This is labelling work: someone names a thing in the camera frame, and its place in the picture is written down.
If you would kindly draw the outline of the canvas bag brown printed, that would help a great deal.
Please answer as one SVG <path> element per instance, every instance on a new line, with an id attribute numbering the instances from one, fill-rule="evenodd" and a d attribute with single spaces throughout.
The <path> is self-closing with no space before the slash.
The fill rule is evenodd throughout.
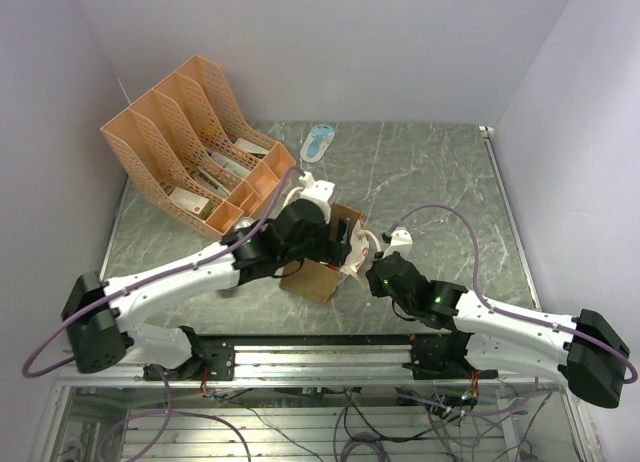
<path id="1" fill-rule="evenodd" d="M 290 294 L 318 304 L 328 304 L 338 287 L 348 278 L 363 284 L 359 271 L 368 256 L 379 250 L 379 241 L 369 233 L 364 214 L 356 209 L 334 202 L 331 205 L 329 241 L 336 243 L 338 261 L 313 261 L 287 265 L 279 287 Z"/>

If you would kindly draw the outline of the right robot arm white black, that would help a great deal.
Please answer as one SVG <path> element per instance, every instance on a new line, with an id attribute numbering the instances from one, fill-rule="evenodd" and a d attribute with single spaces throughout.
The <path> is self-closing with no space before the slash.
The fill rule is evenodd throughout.
<path id="1" fill-rule="evenodd" d="M 481 301 L 463 286 L 430 281 L 399 252 L 366 272 L 372 296 L 390 298 L 409 319 L 451 332 L 442 369 L 459 378 L 471 370 L 507 371 L 561 383 L 581 400 L 619 406 L 630 350 L 598 312 L 548 314 Z"/>

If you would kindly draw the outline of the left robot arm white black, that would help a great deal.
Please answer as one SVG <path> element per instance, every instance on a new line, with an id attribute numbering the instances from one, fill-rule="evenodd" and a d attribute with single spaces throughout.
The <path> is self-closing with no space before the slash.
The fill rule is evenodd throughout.
<path id="1" fill-rule="evenodd" d="M 153 270 L 107 281 L 94 274 L 79 277 L 62 313 L 77 371 L 155 365 L 170 380 L 189 380 L 225 366 L 225 358 L 206 348 L 193 328 L 167 329 L 147 319 L 206 292 L 287 277 L 293 262 L 338 267 L 351 252 L 352 229 L 351 217 L 325 214 L 300 199 L 273 219 L 237 229 Z"/>

